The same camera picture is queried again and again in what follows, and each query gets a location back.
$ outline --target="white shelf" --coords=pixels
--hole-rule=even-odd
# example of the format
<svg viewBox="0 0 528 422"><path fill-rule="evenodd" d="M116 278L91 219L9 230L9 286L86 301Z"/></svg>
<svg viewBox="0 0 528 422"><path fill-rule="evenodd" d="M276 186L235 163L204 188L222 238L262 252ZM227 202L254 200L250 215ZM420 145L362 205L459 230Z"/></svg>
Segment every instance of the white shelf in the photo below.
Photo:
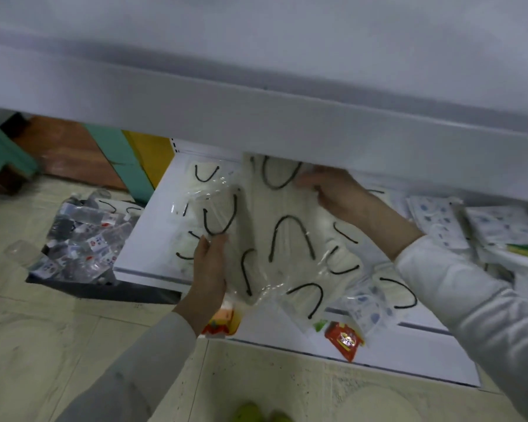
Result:
<svg viewBox="0 0 528 422"><path fill-rule="evenodd" d="M187 149L196 155L176 154L115 263L119 280L180 292L189 290L191 279L173 266L172 237L183 219L171 213L170 207L181 194L181 178L190 160L215 153L235 161L240 154L206 146ZM334 309L328 309L325 318L345 320ZM395 326L376 335L367 347L359 349L353 364L480 386L475 364L428 309L419 306L407 321L407 327ZM346 362L323 335L302 333L287 315L270 304L252 308L229 340Z"/></svg>

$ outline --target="tiled floor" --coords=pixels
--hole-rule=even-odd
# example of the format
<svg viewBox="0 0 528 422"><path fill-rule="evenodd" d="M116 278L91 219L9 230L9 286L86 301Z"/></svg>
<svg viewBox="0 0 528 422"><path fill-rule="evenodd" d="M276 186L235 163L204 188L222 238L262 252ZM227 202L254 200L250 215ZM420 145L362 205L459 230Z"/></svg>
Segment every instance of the tiled floor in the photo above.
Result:
<svg viewBox="0 0 528 422"><path fill-rule="evenodd" d="M0 421L54 420L168 305L79 300L24 283L1 252L40 245L59 203L91 187L42 177L0 197ZM485 391L200 339L154 422L226 422L258 403L295 422L521 421L484 377Z"/></svg>

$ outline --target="right hand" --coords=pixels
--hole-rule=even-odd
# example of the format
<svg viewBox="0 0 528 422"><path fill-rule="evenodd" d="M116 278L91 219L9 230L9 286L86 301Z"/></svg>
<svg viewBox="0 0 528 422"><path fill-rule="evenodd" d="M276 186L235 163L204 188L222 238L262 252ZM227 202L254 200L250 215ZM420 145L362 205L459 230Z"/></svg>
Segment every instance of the right hand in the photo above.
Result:
<svg viewBox="0 0 528 422"><path fill-rule="evenodd" d="M371 195L343 169L316 166L297 177L296 186L319 191L319 204L338 219L356 224L366 216L366 207L378 198Z"/></svg>

